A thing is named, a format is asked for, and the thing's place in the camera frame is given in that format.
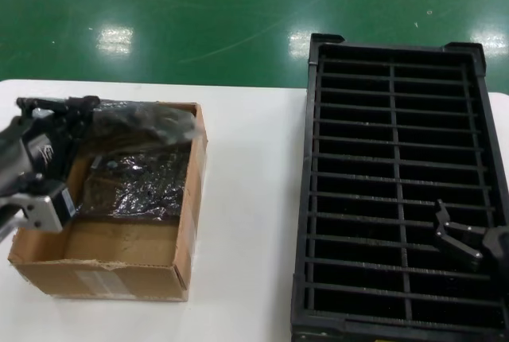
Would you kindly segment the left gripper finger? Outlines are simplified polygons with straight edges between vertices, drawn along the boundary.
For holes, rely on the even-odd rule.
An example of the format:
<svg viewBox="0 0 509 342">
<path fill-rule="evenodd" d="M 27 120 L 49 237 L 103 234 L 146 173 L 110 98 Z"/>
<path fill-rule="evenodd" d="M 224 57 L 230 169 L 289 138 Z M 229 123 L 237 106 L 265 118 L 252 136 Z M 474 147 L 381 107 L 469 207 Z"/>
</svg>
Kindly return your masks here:
<svg viewBox="0 0 509 342">
<path fill-rule="evenodd" d="M 21 109 L 23 115 L 31 115 L 36 109 L 52 111 L 56 114 L 64 115 L 68 112 L 91 112 L 100 104 L 100 98 L 95 95 L 69 97 L 64 100 L 19 97 L 16 100 L 16 104 Z"/>
<path fill-rule="evenodd" d="M 65 146 L 65 176 L 68 177 L 74 161 L 79 153 L 81 144 L 92 124 L 92 113 L 80 113 L 77 120 L 72 124 L 66 139 Z"/>
</svg>

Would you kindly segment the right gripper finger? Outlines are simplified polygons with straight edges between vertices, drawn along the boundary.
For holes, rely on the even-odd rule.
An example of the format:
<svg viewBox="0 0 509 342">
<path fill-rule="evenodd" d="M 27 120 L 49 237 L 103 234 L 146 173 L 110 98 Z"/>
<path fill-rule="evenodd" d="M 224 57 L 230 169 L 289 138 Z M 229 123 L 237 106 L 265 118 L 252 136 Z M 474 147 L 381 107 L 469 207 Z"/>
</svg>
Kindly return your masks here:
<svg viewBox="0 0 509 342">
<path fill-rule="evenodd" d="M 477 271 L 484 260 L 481 245 L 487 228 L 454 222 L 442 200 L 434 205 L 434 241 L 437 249 L 467 268 Z"/>
</svg>

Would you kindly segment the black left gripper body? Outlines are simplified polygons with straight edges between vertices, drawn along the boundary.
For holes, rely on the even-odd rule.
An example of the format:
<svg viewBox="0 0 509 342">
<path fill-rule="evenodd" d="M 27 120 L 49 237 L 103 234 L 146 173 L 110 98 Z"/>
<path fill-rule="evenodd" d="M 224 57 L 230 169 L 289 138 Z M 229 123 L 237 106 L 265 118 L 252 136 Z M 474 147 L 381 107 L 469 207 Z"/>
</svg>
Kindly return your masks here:
<svg viewBox="0 0 509 342">
<path fill-rule="evenodd" d="M 76 123 L 64 116 L 14 117 L 1 131 L 1 194 L 22 192 L 32 181 L 66 181 L 76 139 Z"/>
</svg>

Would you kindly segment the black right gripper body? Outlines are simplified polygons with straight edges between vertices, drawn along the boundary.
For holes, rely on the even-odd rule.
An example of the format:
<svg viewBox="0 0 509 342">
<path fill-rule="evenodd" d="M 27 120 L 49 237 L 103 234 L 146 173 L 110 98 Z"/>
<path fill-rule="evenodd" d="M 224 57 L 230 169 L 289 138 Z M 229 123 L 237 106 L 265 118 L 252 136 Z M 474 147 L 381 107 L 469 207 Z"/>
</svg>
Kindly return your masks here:
<svg viewBox="0 0 509 342">
<path fill-rule="evenodd" d="M 508 255 L 508 226 L 487 229 L 481 245 L 492 262 L 503 261 Z"/>
</svg>

